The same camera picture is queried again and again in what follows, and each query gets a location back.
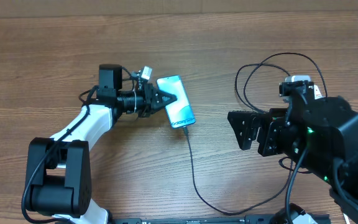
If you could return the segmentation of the Galaxy S24 smartphone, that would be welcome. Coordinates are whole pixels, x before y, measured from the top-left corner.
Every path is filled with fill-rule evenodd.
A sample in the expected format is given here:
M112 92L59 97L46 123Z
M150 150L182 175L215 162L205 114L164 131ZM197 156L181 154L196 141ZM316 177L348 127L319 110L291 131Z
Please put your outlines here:
M173 129L184 128L196 122L184 84L179 75L157 79L159 90L174 95L177 99L169 103L166 113Z

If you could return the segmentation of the white power strip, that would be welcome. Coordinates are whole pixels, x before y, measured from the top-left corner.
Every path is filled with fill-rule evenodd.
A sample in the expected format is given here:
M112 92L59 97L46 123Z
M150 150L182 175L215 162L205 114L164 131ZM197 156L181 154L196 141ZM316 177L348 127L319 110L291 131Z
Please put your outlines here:
M317 99L320 99L323 97L323 95L321 94L320 90L319 90L319 87L317 85L314 85L314 98L317 100Z

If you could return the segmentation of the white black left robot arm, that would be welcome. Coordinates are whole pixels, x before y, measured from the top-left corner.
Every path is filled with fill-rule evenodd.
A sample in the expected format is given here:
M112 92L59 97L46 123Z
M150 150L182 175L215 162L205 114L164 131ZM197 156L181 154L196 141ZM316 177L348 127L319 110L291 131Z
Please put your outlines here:
M42 223L114 223L111 212L92 199L90 150L124 113L146 118L177 97L149 83L150 67L129 73L132 88L122 89L122 65L101 64L99 83L83 92L79 115L49 138L34 138L28 149L21 210L37 212Z

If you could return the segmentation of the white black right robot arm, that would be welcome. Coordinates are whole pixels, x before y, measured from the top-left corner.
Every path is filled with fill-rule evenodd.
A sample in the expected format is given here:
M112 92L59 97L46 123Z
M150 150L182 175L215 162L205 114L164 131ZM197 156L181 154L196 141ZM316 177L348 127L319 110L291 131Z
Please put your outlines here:
M358 223L358 112L340 97L289 97L288 108L267 113L231 111L239 147L253 141L261 156L285 154L331 186L330 196Z

